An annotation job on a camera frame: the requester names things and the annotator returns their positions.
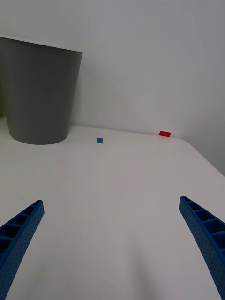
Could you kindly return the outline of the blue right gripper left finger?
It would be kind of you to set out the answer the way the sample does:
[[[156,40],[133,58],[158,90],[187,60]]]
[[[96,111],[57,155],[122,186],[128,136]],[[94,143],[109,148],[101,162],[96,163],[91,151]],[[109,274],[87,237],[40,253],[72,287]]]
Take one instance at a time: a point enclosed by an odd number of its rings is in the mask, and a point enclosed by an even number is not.
[[[0,299],[7,297],[21,261],[44,215],[42,200],[14,216],[0,227]]]

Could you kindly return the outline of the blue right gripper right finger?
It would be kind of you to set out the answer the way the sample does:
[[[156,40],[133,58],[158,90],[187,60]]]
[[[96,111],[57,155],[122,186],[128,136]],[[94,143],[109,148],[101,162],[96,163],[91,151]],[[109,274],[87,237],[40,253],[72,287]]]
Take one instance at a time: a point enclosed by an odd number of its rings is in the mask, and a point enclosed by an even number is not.
[[[179,211],[189,227],[221,299],[225,299],[225,223],[186,196]]]

